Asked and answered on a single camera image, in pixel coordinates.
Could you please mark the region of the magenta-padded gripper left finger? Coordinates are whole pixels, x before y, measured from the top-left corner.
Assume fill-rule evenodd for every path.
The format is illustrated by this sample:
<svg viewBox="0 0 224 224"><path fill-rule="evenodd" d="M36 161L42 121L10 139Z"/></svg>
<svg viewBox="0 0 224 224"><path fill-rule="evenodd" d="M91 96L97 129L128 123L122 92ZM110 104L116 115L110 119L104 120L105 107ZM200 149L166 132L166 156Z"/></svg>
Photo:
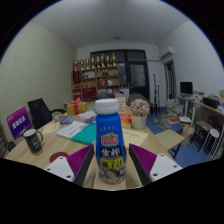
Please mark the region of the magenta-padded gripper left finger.
<svg viewBox="0 0 224 224"><path fill-rule="evenodd" d="M45 170L82 186L93 156L94 146L88 145L68 157L59 156Z"/></svg>

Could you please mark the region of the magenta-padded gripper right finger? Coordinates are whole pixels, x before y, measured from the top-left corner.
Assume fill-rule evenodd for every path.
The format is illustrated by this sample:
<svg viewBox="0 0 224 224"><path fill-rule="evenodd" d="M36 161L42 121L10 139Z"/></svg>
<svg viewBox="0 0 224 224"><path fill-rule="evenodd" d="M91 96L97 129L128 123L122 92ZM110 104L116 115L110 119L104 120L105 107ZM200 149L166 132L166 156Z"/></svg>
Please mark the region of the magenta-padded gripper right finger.
<svg viewBox="0 0 224 224"><path fill-rule="evenodd" d="M129 154L143 186L182 169L165 154L154 154L140 146L130 144Z"/></svg>

